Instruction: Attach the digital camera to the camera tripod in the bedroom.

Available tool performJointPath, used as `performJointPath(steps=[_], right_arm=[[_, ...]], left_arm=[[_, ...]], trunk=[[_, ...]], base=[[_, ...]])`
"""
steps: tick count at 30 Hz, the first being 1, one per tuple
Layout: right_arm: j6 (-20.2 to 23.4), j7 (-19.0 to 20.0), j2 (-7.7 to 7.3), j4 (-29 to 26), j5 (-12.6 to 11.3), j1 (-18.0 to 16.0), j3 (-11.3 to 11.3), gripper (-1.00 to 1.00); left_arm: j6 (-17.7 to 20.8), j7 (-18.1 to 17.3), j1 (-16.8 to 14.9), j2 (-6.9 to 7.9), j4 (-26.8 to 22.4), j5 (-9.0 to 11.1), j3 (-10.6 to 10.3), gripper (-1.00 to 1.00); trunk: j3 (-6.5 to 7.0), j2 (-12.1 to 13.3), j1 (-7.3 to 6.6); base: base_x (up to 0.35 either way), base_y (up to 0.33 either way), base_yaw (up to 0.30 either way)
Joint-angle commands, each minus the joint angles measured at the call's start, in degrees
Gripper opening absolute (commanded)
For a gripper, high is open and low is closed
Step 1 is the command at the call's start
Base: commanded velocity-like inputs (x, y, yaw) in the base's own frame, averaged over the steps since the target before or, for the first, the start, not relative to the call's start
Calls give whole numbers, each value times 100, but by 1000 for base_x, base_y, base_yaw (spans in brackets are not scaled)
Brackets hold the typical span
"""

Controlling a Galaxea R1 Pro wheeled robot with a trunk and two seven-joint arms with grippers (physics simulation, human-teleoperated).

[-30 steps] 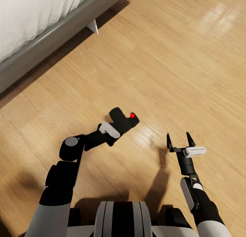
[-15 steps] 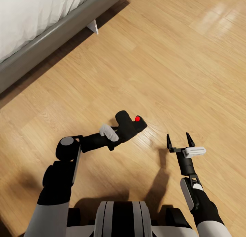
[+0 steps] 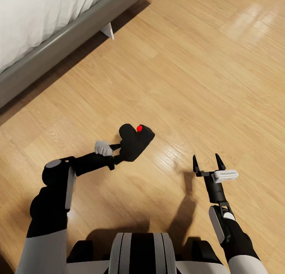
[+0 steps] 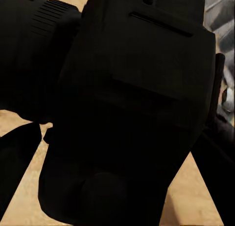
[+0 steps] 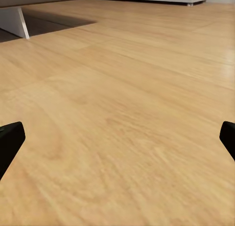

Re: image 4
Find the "digital camera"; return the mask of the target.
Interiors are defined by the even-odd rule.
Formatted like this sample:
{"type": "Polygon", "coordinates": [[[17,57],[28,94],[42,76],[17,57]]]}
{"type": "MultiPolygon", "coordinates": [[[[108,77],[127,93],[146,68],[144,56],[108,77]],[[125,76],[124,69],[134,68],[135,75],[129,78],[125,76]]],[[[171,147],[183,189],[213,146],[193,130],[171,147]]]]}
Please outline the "digital camera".
{"type": "Polygon", "coordinates": [[[205,0],[0,0],[0,110],[45,125],[38,199],[73,226],[159,226],[215,120],[225,55],[205,0]]]}

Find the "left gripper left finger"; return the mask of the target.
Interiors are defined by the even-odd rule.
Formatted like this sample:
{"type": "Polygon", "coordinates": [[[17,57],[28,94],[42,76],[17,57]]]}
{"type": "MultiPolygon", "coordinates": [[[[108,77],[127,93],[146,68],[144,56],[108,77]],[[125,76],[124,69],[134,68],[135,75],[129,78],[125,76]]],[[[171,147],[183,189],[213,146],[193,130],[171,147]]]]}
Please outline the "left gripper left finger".
{"type": "Polygon", "coordinates": [[[39,124],[31,122],[0,137],[0,222],[42,139],[39,124]]]}

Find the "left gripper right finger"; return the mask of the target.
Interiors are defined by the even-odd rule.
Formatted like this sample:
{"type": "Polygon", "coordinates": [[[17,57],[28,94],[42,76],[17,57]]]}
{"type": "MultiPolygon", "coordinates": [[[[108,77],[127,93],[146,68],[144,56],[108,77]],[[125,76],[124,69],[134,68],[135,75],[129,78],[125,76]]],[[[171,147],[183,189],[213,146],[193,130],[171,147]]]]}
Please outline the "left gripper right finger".
{"type": "Polygon", "coordinates": [[[224,226],[235,226],[235,144],[204,125],[191,153],[224,226]]]}

